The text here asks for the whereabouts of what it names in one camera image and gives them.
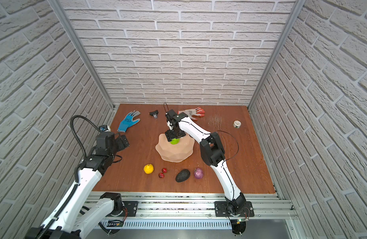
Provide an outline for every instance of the wooden table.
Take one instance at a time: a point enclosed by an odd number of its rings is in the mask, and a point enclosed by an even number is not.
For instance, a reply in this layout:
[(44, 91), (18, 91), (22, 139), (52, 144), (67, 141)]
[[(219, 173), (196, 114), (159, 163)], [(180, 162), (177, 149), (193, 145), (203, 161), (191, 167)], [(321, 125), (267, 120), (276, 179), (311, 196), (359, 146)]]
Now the wooden table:
[[(169, 105), (169, 109), (192, 109), (198, 106)], [(230, 173), (239, 189), (245, 194), (274, 194), (266, 163), (255, 134), (250, 115), (245, 106), (203, 106), (205, 117), (198, 117), (196, 123), (207, 131), (223, 130), (232, 134), (239, 142), (239, 152), (227, 161)], [(158, 118), (154, 119), (149, 112), (158, 110)], [(223, 193), (222, 186), (215, 172), (201, 159), (200, 147), (194, 144), (193, 154), (180, 163), (172, 163), (161, 159), (155, 149), (158, 136), (168, 130), (163, 105), (121, 104), (110, 126), (117, 132), (120, 122), (130, 111), (138, 110), (140, 122), (129, 127), (125, 133), (130, 146), (118, 155), (123, 157), (120, 163), (112, 164), (93, 191), (105, 192), (189, 192), (189, 193)], [(240, 128), (234, 128), (233, 122), (242, 122)], [(218, 132), (225, 149), (226, 159), (233, 156), (237, 144), (233, 137)], [(143, 168), (151, 163), (154, 172), (145, 174)], [(169, 171), (165, 178), (158, 178), (161, 169)], [(202, 179), (195, 179), (196, 167), (204, 171)], [(176, 175), (188, 169), (191, 176), (184, 182), (177, 183)]]

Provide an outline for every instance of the blue work glove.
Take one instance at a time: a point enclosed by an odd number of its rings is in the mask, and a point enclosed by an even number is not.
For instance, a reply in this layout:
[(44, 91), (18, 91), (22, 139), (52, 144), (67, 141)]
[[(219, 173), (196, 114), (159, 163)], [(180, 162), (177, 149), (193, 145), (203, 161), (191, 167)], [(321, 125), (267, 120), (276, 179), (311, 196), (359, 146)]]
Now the blue work glove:
[(139, 111), (129, 112), (127, 116), (125, 116), (125, 118), (121, 121), (119, 129), (117, 131), (125, 133), (125, 131), (127, 131), (127, 128), (140, 121), (140, 119), (133, 120), (133, 118), (138, 116), (139, 114), (141, 114)]

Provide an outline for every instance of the red onion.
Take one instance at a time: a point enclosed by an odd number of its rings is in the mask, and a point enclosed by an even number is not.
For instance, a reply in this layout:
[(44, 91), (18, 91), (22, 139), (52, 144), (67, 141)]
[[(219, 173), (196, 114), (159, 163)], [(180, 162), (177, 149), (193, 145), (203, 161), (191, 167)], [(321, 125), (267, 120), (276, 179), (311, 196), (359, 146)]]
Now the red onion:
[(194, 177), (196, 179), (201, 179), (203, 177), (203, 171), (200, 168), (194, 170)]

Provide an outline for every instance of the white tape roll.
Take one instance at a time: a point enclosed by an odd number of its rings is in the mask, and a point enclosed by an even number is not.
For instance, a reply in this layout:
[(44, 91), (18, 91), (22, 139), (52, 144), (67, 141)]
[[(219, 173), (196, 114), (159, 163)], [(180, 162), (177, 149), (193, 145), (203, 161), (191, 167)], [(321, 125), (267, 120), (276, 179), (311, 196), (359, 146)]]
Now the white tape roll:
[(234, 128), (239, 128), (242, 123), (239, 120), (234, 121)]

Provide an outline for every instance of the white brick wall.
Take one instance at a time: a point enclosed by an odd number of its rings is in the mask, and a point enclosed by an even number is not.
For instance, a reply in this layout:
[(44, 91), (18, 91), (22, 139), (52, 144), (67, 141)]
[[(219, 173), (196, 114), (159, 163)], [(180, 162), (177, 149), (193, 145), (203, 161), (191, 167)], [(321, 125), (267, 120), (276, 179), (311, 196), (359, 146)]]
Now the white brick wall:
[(306, 236), (367, 238), (367, 0), (307, 0), (250, 113)]
[[(102, 124), (109, 112), (49, 3), (1, 0), (0, 238), (24, 238), (69, 187), (81, 159), (70, 117)], [(76, 125), (91, 146), (91, 127)]]
[[(248, 104), (294, 3), (61, 2), (116, 105)], [(192, 99), (184, 91), (168, 95), (177, 85), (192, 89)], [(208, 85), (219, 91), (206, 94)], [(239, 91), (230, 94), (227, 85)]]

